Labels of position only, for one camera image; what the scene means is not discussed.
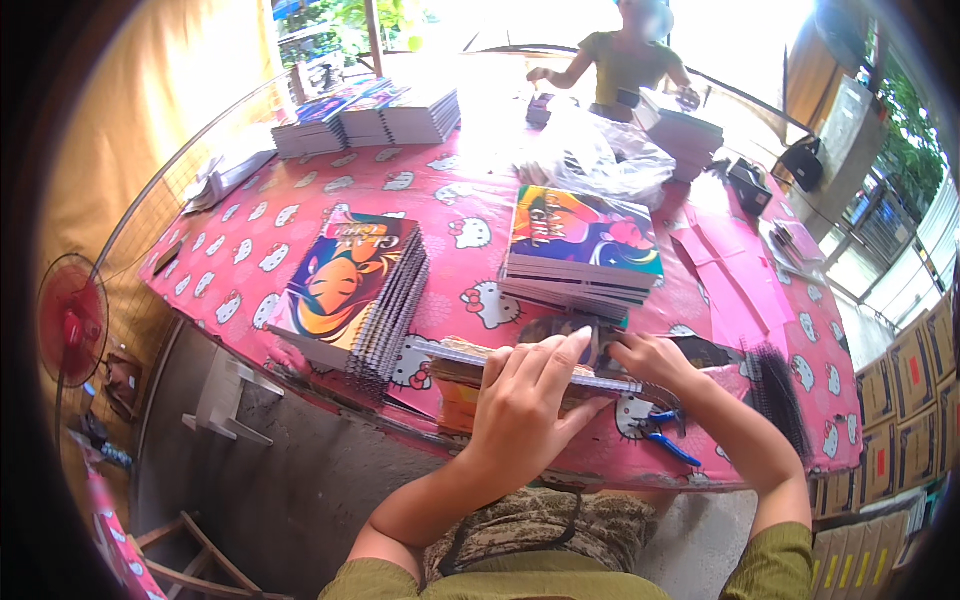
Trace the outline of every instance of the person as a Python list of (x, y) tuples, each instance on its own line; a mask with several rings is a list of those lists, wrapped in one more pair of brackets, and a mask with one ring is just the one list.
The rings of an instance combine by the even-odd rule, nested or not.
[(673, 20), (670, 9), (659, 0), (618, 0), (617, 6), (623, 29), (590, 34), (580, 42), (580, 52), (565, 72), (537, 67), (527, 74), (527, 81), (546, 79), (559, 89), (570, 89), (596, 63), (596, 102), (590, 110), (613, 121), (628, 122), (639, 102), (640, 88), (654, 89), (669, 75), (680, 88), (681, 105), (696, 109), (700, 98), (689, 88), (684, 62), (668, 46), (655, 41), (666, 36), (667, 22)]
[[(495, 351), (467, 447), (373, 511), (320, 598), (667, 598), (631, 570), (673, 494), (524, 487), (610, 402), (594, 398), (558, 417), (590, 339), (584, 327)], [(756, 490), (750, 541), (723, 597), (808, 598), (810, 509), (793, 446), (672, 342), (624, 335), (609, 353), (632, 376), (672, 390)]]

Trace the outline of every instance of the wire mesh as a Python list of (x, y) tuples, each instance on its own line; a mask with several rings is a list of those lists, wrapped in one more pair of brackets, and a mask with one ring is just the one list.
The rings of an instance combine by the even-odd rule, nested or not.
[[(105, 392), (108, 374), (104, 362), (90, 379), (96, 396), (92, 398), (89, 409), (106, 426), (110, 442), (131, 455), (136, 450), (135, 422), (142, 417), (148, 399), (146, 396), (153, 388), (151, 384), (157, 358), (162, 354), (164, 344), (170, 338), (168, 334), (178, 318), (163, 298), (140, 280), (138, 271), (145, 261), (150, 260), (149, 252), (156, 240), (183, 210), (186, 187), (196, 181), (201, 167), (212, 157), (221, 155), (230, 141), (246, 127), (254, 123), (270, 124), (289, 114), (296, 105), (290, 87), (288, 73), (271, 80), (229, 108), (187, 142), (133, 200), (96, 261), (109, 306), (104, 359), (112, 351), (122, 349), (142, 364), (143, 374), (135, 384), (137, 394), (132, 407), (133, 423), (127, 421), (108, 401)], [(60, 432), (60, 446), (62, 466), (67, 472), (84, 468), (82, 455), (70, 440), (67, 428), (79, 429), (80, 416), (85, 412), (89, 400), (83, 387), (63, 390), (60, 413), (64, 428)], [(111, 478), (110, 472), (113, 470), (105, 470), (104, 475)], [(114, 472), (113, 475), (124, 478), (121, 473)], [(74, 489), (72, 492), (78, 503), (83, 505), (83, 490)], [(127, 512), (125, 506), (118, 506), (117, 509), (121, 515)]]

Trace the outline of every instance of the wooden chair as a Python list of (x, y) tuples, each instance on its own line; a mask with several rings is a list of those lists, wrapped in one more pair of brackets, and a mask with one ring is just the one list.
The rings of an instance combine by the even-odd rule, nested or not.
[[(177, 533), (180, 529), (186, 528), (187, 531), (200, 543), (202, 549), (200, 554), (197, 557), (190, 561), (190, 564), (187, 565), (186, 569), (182, 573), (176, 571), (170, 567), (163, 566), (162, 564), (157, 564), (146, 557), (143, 559), (143, 563), (150, 569), (150, 572), (154, 574), (155, 577), (159, 579), (164, 579), (173, 583), (174, 585), (170, 588), (170, 591), (167, 592), (168, 600), (176, 600), (177, 596), (180, 595), (180, 592), (184, 589), (193, 589), (198, 592), (208, 594), (210, 596), (217, 596), (220, 598), (265, 598), (267, 600), (293, 600), (293, 596), (286, 596), (283, 594), (277, 593), (265, 593), (260, 589), (253, 581), (250, 580), (243, 572), (240, 571), (229, 561), (229, 559), (224, 556), (224, 553), (220, 551), (217, 546), (213, 545), (213, 542), (210, 541), (203, 531), (200, 530), (200, 527), (197, 526), (194, 517), (199, 517), (198, 513), (194, 513), (193, 516), (188, 515), (187, 513), (180, 511), (180, 516), (163, 525), (162, 527), (157, 527), (154, 531), (146, 533), (138, 537), (136, 545), (140, 556), (143, 556), (143, 551), (149, 548), (150, 546), (165, 540), (172, 534)], [(224, 586), (222, 584), (215, 584), (213, 582), (208, 582), (206, 580), (200, 579), (204, 574), (204, 571), (211, 567), (212, 562), (216, 562), (220, 567), (227, 572), (227, 574), (237, 583), (240, 588), (233, 588), (231, 586)]]

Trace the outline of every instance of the person's arm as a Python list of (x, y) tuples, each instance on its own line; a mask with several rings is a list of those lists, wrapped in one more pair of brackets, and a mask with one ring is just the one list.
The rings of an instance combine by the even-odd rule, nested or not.
[(527, 73), (527, 81), (536, 82), (541, 79), (546, 79), (558, 89), (570, 89), (580, 81), (580, 78), (587, 72), (587, 69), (592, 63), (593, 58), (590, 57), (589, 52), (587, 50), (581, 50), (577, 53), (577, 58), (573, 60), (563, 73), (539, 66)]
[(797, 522), (810, 528), (804, 465), (773, 423), (694, 369), (669, 340), (625, 335), (609, 352), (632, 376), (673, 392), (686, 413), (723, 447), (736, 471), (756, 490), (751, 540), (780, 523)]
[(375, 558), (417, 582), (423, 550), (457, 521), (536, 479), (610, 402), (595, 398), (558, 418), (590, 328), (536, 345), (501, 348), (483, 373), (473, 436), (439, 470), (392, 493), (373, 511), (348, 562)]

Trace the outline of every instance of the hello kitty print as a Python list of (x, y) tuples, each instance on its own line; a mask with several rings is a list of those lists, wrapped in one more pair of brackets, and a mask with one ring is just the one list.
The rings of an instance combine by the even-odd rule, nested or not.
[[(519, 183), (507, 168), (491, 169), (488, 161), (478, 162), (476, 152), (464, 151), (462, 135), (454, 133), (443, 146), (360, 148), (313, 156), (305, 162), (292, 159), (282, 168), (274, 159), (217, 209), (172, 224), (167, 239), (158, 241), (147, 255), (166, 252), (176, 230), (180, 238), (188, 235), (180, 255), (158, 276), (148, 267), (140, 275), (197, 327), (246, 357), (252, 366), (262, 372), (276, 365), (294, 368), (306, 361), (295, 349), (284, 346), (266, 322), (324, 223), (335, 222), (344, 211), (419, 221), (430, 258), (430, 276), (409, 335), (397, 353), (387, 394), (427, 417), (412, 416), (410, 411), (395, 410), (362, 396), (329, 369), (316, 369), (311, 376), (318, 385), (426, 437), (394, 430), (388, 435), (448, 456), (448, 448), (430, 441), (437, 431), (434, 419), (441, 406), (440, 391), (425, 367), (427, 359), (407, 348), (408, 343), (457, 335), (491, 348), (512, 345), (525, 324), (551, 314), (549, 309), (505, 296), (496, 285), (496, 274), (506, 257)], [(663, 208), (653, 215), (664, 279), (635, 312), (630, 329), (708, 339), (716, 299), (691, 276), (684, 257), (663, 241), (669, 240), (671, 230), (689, 227), (684, 212), (687, 202), (728, 210), (732, 222), (739, 219), (749, 224), (753, 220), (745, 218), (736, 204), (730, 203), (729, 209), (722, 206), (729, 195), (715, 178), (700, 177), (689, 187), (668, 184), (664, 192)], [(773, 192), (778, 197), (768, 205), (769, 218), (791, 218), (783, 209), (786, 200), (782, 194), (777, 189)], [(859, 409), (847, 340), (832, 293), (826, 286), (788, 274), (777, 274), (775, 283), (781, 286), (795, 317), (771, 337), (775, 346), (783, 348), (807, 435), (816, 449), (807, 467), (822, 473), (853, 467), (862, 446), (862, 430), (858, 419), (850, 418)], [(741, 359), (711, 376), (735, 396), (744, 397), (751, 383), (745, 366)], [(321, 398), (307, 399), (326, 406)], [(556, 468), (582, 473), (581, 478), (602, 476), (625, 488), (723, 489), (740, 485), (739, 476), (717, 444), (698, 427), (691, 427), (683, 440), (664, 427), (664, 435), (704, 463), (702, 469), (691, 473), (687, 466), (634, 440), (636, 432), (617, 405), (621, 412), (644, 408), (621, 398), (571, 443)], [(837, 421), (837, 415), (845, 419)], [(828, 421), (836, 434), (827, 427)]]

